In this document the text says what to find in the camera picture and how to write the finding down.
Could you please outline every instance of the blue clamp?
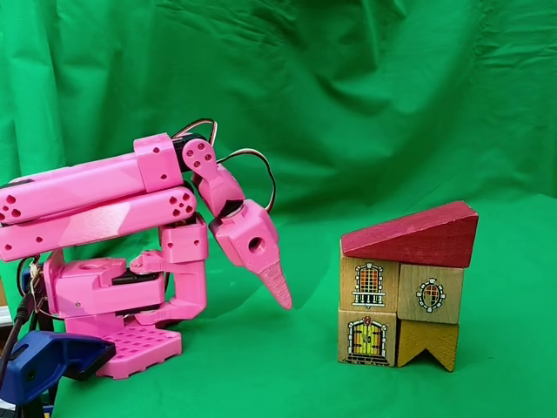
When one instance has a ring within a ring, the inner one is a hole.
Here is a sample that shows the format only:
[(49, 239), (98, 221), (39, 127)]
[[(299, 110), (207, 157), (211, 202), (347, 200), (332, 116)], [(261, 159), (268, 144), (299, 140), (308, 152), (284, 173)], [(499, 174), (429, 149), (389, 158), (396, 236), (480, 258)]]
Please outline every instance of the blue clamp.
[(84, 381), (114, 355), (116, 345), (100, 338), (31, 331), (11, 352), (0, 399), (28, 404), (63, 376)]

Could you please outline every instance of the pointed gripper tip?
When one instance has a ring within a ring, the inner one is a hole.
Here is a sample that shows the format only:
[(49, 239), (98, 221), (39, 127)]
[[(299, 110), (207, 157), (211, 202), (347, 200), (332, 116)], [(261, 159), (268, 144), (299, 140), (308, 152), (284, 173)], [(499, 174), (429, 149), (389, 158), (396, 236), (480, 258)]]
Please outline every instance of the pointed gripper tip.
[(292, 309), (292, 296), (290, 294), (288, 294), (288, 297), (282, 298), (281, 300), (278, 301), (278, 303), (284, 309), (286, 309), (287, 311), (290, 311)]
[(287, 311), (292, 309), (292, 295), (286, 284), (286, 278), (282, 273), (279, 262), (267, 267), (259, 275), (259, 278), (263, 281), (280, 306)]

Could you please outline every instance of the toy house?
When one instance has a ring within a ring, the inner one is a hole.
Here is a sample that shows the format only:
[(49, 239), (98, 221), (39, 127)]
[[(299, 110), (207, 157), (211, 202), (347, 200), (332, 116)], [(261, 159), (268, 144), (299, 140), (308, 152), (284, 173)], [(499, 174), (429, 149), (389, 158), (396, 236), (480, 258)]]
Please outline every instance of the toy house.
[(339, 361), (402, 367), (427, 350), (453, 371), (477, 225), (454, 202), (344, 235)]

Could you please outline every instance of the green fabric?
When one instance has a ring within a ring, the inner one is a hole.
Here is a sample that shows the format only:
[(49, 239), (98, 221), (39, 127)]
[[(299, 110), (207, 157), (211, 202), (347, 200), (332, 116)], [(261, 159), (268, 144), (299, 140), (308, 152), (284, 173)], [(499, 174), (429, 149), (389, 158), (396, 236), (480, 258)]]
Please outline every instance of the green fabric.
[[(56, 418), (551, 415), (555, 16), (551, 0), (0, 1), (0, 180), (215, 118), (219, 156), (271, 160), (294, 298), (282, 311), (211, 240), (209, 306), (173, 328), (183, 355), (64, 380)], [(266, 203), (259, 161), (227, 167)], [(455, 372), (337, 363), (340, 235), (456, 199), (480, 225)], [(14, 272), (0, 269), (12, 312)]]

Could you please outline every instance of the red roof block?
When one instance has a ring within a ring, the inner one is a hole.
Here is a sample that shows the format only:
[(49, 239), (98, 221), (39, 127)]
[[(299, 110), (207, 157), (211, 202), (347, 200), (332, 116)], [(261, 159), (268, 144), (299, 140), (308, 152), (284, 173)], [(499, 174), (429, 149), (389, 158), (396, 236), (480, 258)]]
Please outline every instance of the red roof block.
[(453, 202), (343, 235), (347, 257), (409, 264), (470, 266), (478, 213)]

